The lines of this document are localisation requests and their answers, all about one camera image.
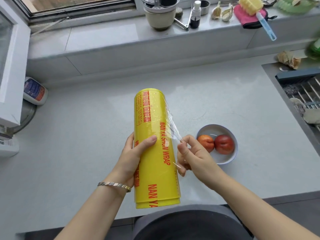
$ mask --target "bracelet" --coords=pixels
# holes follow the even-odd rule
[[[100,185],[110,185],[110,186],[117,186],[117,187],[121,187],[121,188],[125,188],[127,191],[127,193],[131,192],[131,187],[126,186],[124,184],[118,184],[118,183],[114,183],[114,182],[99,182],[98,186]]]

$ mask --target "bowl with fruit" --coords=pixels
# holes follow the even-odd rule
[[[238,142],[234,134],[222,125],[206,125],[199,130],[196,138],[219,165],[227,164],[237,156]]]

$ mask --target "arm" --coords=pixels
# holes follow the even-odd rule
[[[140,156],[156,141],[157,137],[152,136],[133,148],[134,134],[132,133],[125,143],[119,161],[104,182],[122,183],[133,187],[133,176]],[[98,186],[55,240],[104,239],[126,192],[126,189],[115,186]]]
[[[178,151],[179,173],[184,176],[186,168],[191,167],[195,176],[221,195],[259,240],[320,240],[224,173],[194,137],[184,137]]]

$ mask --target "bottle with dark liquid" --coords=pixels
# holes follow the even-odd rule
[[[201,17],[201,1],[195,1],[193,9],[191,10],[190,28],[198,28]]]

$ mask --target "grey tile floor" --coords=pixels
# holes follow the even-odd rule
[[[320,236],[320,199],[274,204],[274,208]],[[105,240],[131,240],[133,219],[115,220]],[[25,240],[53,240],[62,228],[26,233]]]

